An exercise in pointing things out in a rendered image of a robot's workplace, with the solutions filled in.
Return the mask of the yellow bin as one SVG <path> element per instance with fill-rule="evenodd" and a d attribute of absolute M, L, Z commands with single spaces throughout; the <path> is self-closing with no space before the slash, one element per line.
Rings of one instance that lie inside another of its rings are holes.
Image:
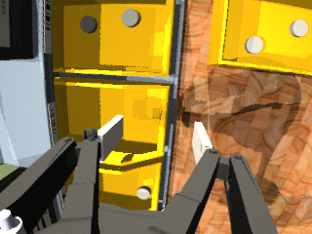
<path fill-rule="evenodd" d="M 303 37 L 290 33 L 295 20 L 308 24 Z M 255 55 L 244 47 L 253 36 L 263 42 Z M 214 0 L 207 65 L 213 64 L 312 77 L 312 0 Z"/>
<path fill-rule="evenodd" d="M 54 84 L 59 139 L 83 142 L 85 129 L 99 130 L 122 115 L 124 136 L 105 164 L 164 156 L 171 84 L 75 77 L 54 78 Z"/>
<path fill-rule="evenodd" d="M 53 0 L 52 6 L 54 72 L 170 76 L 176 0 Z M 136 27 L 121 21 L 127 9 L 139 14 Z M 84 16 L 97 20 L 94 33 L 80 28 Z"/>
<path fill-rule="evenodd" d="M 157 211 L 162 162 L 163 156 L 125 166 L 99 163 L 98 201 L 129 211 Z M 149 199 L 138 198 L 137 189 L 142 185 L 149 187 Z"/>

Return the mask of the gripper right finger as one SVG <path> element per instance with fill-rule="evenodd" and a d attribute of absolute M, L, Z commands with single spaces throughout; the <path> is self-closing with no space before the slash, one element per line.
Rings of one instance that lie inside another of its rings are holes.
<path fill-rule="evenodd" d="M 198 122 L 192 146 L 196 167 L 144 234 L 195 234 L 216 178 L 224 180 L 232 234 L 279 234 L 247 159 L 220 156 Z"/>

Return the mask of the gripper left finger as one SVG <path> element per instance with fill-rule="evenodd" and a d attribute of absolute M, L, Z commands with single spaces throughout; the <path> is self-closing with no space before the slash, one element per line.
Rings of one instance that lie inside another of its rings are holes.
<path fill-rule="evenodd" d="M 99 163 L 123 136 L 124 116 L 117 115 L 99 131 L 84 130 L 83 142 L 59 140 L 0 193 L 0 234 L 30 234 L 75 168 L 55 234 L 94 234 Z"/>

